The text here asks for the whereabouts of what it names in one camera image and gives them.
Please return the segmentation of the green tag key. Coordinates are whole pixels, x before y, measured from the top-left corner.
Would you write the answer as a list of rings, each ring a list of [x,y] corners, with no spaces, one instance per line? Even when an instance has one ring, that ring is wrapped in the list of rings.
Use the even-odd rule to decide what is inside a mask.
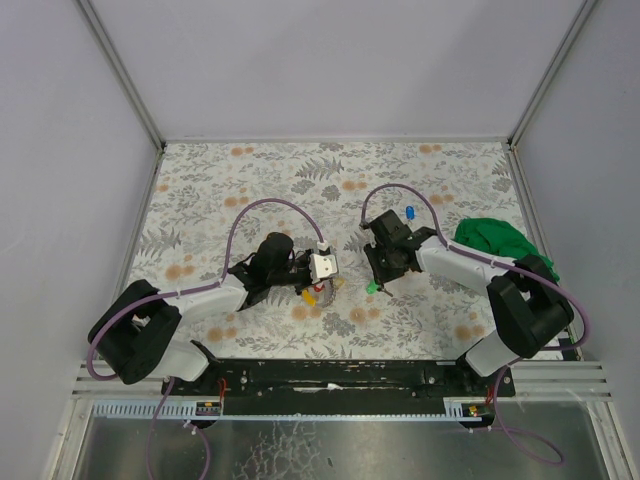
[[[389,297],[393,297],[393,294],[390,293],[383,285],[379,285],[375,280],[372,280],[366,286],[366,292],[368,295],[374,295],[376,293],[383,293]]]

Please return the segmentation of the spiral keyring with yellow handle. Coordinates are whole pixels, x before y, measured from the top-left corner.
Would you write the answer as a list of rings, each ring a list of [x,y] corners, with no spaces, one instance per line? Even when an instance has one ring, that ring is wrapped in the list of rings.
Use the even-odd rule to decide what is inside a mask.
[[[327,308],[332,305],[337,291],[344,284],[345,279],[343,277],[330,278],[303,289],[301,297],[310,307]]]

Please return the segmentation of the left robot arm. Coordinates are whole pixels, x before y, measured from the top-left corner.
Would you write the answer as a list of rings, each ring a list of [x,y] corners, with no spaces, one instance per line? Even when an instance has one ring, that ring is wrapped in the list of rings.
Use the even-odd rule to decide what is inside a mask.
[[[335,273],[326,242],[297,254],[293,240],[270,233],[258,249],[223,270],[220,280],[162,292],[146,280],[131,283],[88,334],[87,369],[100,381],[136,384],[152,374],[193,382],[214,362],[199,343],[174,338],[182,324],[213,313],[234,313],[264,301],[274,286],[300,295]]]

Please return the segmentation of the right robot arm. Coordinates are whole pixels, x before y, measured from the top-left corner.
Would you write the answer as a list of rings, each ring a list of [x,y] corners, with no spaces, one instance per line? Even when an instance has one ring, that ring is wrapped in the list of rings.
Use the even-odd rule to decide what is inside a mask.
[[[480,377],[534,357],[574,320],[568,300],[536,255],[515,261],[482,257],[443,242],[433,228],[413,231],[392,210],[361,227],[373,234],[364,252],[378,290],[412,271],[444,276],[489,300],[494,331],[460,357]]]

